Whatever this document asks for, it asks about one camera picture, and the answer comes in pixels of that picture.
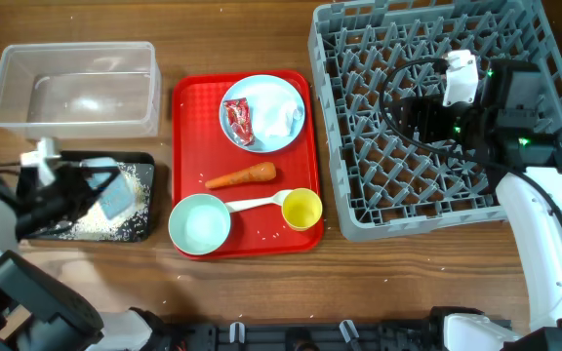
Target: blue bowl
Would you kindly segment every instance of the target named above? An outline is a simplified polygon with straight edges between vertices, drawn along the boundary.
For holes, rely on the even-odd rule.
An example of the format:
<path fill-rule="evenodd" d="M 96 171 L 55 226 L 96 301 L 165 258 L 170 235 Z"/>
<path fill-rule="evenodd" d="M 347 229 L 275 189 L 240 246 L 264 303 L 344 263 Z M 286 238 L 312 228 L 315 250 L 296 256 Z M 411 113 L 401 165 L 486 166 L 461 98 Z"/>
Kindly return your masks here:
<path fill-rule="evenodd" d="M 231 216 L 216 196 L 194 194 L 181 200 L 171 212 L 168 232 L 186 254 L 209 254 L 229 236 Z"/>

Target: cable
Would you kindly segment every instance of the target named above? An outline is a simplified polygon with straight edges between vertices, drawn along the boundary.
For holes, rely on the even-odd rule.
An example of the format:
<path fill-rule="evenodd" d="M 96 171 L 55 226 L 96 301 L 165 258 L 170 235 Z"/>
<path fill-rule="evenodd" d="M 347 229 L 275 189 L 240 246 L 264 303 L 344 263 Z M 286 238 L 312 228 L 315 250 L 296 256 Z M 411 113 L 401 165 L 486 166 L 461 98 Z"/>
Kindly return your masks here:
<path fill-rule="evenodd" d="M 0 175 L 20 176 L 20 172 L 13 170 L 0 170 Z"/>
<path fill-rule="evenodd" d="M 389 74 L 386 78 L 385 81 L 382 84 L 382 91 L 379 94 L 379 108 L 381 110 L 381 117 L 384 120 L 384 122 L 387 124 L 387 126 L 401 139 L 409 142 L 410 144 L 413 144 L 416 147 L 422 148 L 426 151 L 432 152 L 436 155 L 441 155 L 444 157 L 448 157 L 448 158 L 456 158 L 462 161 L 466 161 L 466 162 L 474 162 L 478 165 L 482 165 L 486 168 L 493 168 L 496 170 L 500 170 L 503 172 L 507 172 L 507 173 L 511 173 L 515 176 L 520 177 L 522 180 L 526 181 L 529 185 L 531 185 L 535 190 L 537 190 L 543 197 L 543 199 L 547 202 L 547 204 L 550 206 L 550 209 L 552 211 L 552 214 L 556 216 L 556 220 L 558 221 L 559 225 L 561 226 L 562 229 L 562 212 L 561 209 L 556 205 L 556 203 L 554 202 L 554 200 L 550 197 L 550 195 L 539 185 L 537 184 L 534 180 L 532 180 L 530 177 L 528 177 L 527 175 L 525 175 L 523 172 L 515 170 L 511 167 L 505 166 L 503 164 L 500 163 L 496 163 L 496 162 L 491 162 L 491 161 L 485 161 L 485 160 L 480 160 L 478 158 L 469 156 L 469 155 L 465 155 L 465 154 L 456 154 L 453 152 L 448 152 L 445 150 L 441 150 L 432 146 L 429 146 L 421 141 L 418 140 L 414 140 L 410 137 L 407 137 L 405 135 L 403 135 L 400 131 L 398 131 L 398 128 L 395 126 L 394 122 L 391 121 L 390 118 L 387 117 L 387 113 L 385 110 L 385 90 L 387 90 L 387 84 L 389 84 L 389 82 L 391 82 L 391 80 L 393 80 L 393 78 L 396 76 L 396 74 L 398 72 L 400 72 L 401 70 L 416 65 L 416 64 L 425 64 L 425 63 L 443 63 L 445 62 L 444 59 L 442 58 L 423 58 L 423 59 L 418 59 L 418 60 L 413 60 L 413 61 L 409 61 L 403 65 L 401 65 L 400 67 L 397 67 L 396 69 L 394 69 L 391 74 Z"/>
<path fill-rule="evenodd" d="M 73 228 L 73 225 L 75 225 L 75 223 L 71 222 L 70 224 L 63 226 L 62 228 L 56 228 L 56 226 L 58 226 L 57 224 L 51 228 L 45 228 L 37 232 L 24 235 L 22 239 L 29 240 L 29 239 L 37 239 L 43 236 L 54 236 L 54 235 L 64 234 L 67 231 L 71 230 Z"/>
<path fill-rule="evenodd" d="M 2 167 L 17 167 L 17 166 L 20 166 L 19 161 L 0 163 L 0 168 L 2 168 Z"/>

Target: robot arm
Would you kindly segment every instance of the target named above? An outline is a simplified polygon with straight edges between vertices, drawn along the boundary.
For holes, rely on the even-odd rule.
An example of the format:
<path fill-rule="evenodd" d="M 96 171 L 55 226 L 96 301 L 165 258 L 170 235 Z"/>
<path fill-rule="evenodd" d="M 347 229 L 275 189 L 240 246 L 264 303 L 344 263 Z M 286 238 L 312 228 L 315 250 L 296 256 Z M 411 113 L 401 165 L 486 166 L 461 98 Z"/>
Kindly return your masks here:
<path fill-rule="evenodd" d="M 527 173 L 562 211 L 562 175 L 552 168 Z M 522 260 L 530 299 L 531 332 L 555 327 L 562 318 L 562 230 L 542 196 L 515 175 L 506 175 L 496 189 L 508 217 Z"/>
<path fill-rule="evenodd" d="M 21 165 L 38 171 L 40 186 L 30 198 L 17 199 L 0 178 L 0 330 L 6 326 L 5 316 L 18 305 L 32 314 L 10 339 L 0 340 L 0 350 L 80 350 L 89 345 L 97 351 L 141 349 L 152 329 L 138 311 L 100 314 L 20 256 L 20 238 L 62 219 L 74 222 L 120 175 L 115 167 L 61 165 L 59 158 L 51 139 L 21 155 Z M 93 188 L 87 180 L 93 173 L 110 176 Z"/>
<path fill-rule="evenodd" d="M 562 338 L 562 145 L 558 135 L 535 131 L 541 73 L 534 63 L 494 59 L 479 97 L 474 86 L 475 61 L 465 58 L 468 51 L 451 52 L 444 58 L 419 59 L 396 68 L 384 87 L 400 69 L 432 63 L 446 77 L 446 92 L 404 97 L 389 104 L 383 91 L 381 115 L 406 142 L 435 155 L 485 166 L 490 188 L 495 188 L 511 222 L 530 296 L 533 334 L 515 347 L 534 337 L 543 338 L 546 332 Z M 454 140 L 463 152 L 428 145 L 445 139 Z M 465 152 L 471 149 L 473 156 Z M 503 346 L 511 350 L 507 341 L 518 338 L 483 316 L 454 313 L 443 318 L 442 340 L 450 351 L 501 350 Z M 552 347 L 562 350 L 562 343 Z"/>
<path fill-rule="evenodd" d="M 553 168 L 528 168 L 562 211 L 562 175 Z M 562 229 L 541 196 L 516 175 L 505 175 L 496 188 L 522 259 L 530 300 L 531 332 L 557 327 L 562 320 Z M 452 314 L 444 319 L 443 340 L 450 351 L 502 350 L 522 336 L 485 316 Z"/>

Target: clear plastic container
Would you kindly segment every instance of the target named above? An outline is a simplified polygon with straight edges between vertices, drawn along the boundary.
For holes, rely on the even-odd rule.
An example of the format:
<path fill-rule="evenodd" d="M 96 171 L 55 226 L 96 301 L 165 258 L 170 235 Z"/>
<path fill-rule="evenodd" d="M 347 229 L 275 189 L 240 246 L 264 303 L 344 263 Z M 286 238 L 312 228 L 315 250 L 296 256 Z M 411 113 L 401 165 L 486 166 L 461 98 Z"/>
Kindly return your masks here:
<path fill-rule="evenodd" d="M 11 45 L 0 127 L 24 137 L 155 137 L 161 80 L 148 42 Z"/>

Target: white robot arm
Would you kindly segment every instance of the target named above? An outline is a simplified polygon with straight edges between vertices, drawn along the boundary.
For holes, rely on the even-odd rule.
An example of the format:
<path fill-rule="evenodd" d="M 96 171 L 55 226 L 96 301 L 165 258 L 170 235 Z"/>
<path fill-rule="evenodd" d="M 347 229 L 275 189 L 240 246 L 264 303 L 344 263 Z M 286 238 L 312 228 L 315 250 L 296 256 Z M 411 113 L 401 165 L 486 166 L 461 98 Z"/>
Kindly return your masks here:
<path fill-rule="evenodd" d="M 153 332 L 141 315 L 145 312 L 97 313 L 83 297 L 22 259 L 19 251 L 19 238 L 24 234 L 43 225 L 53 225 L 64 216 L 74 221 L 76 218 L 71 218 L 71 214 L 83 215 L 102 193 L 97 189 L 104 190 L 120 171 L 101 168 L 100 173 L 112 175 L 109 181 L 93 189 L 83 173 L 92 170 L 82 172 L 82 166 L 60 169 L 56 144 L 47 138 L 38 142 L 36 151 L 20 158 L 20 165 L 37 168 L 41 189 L 47 191 L 36 196 L 36 206 L 25 206 L 0 179 L 0 301 L 3 298 L 10 302 L 0 302 L 1 313 L 8 304 L 14 306 L 15 301 L 35 317 L 31 323 L 24 324 L 24 330 L 17 331 L 13 342 L 16 349 L 72 350 L 86 345 L 92 351 L 142 349 Z M 0 342 L 0 350 L 9 348 Z"/>
<path fill-rule="evenodd" d="M 529 168 L 527 176 L 554 199 L 562 211 L 562 175 L 552 168 Z M 496 194 L 506 211 L 524 268 L 530 300 L 531 332 L 556 327 L 562 319 L 562 229 L 541 194 L 516 175 L 506 175 Z M 452 314 L 444 320 L 444 345 L 450 351 L 502 350 L 521 335 L 485 316 Z"/>

